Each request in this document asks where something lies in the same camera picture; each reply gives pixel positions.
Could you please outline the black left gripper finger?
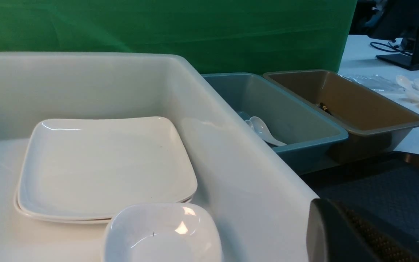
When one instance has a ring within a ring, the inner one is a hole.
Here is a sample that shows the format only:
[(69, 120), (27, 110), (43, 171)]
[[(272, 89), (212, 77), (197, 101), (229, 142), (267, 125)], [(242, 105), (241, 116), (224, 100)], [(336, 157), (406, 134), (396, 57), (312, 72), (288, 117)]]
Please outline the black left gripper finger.
[(419, 239), (371, 212), (339, 201), (310, 202), (309, 262), (419, 262)]

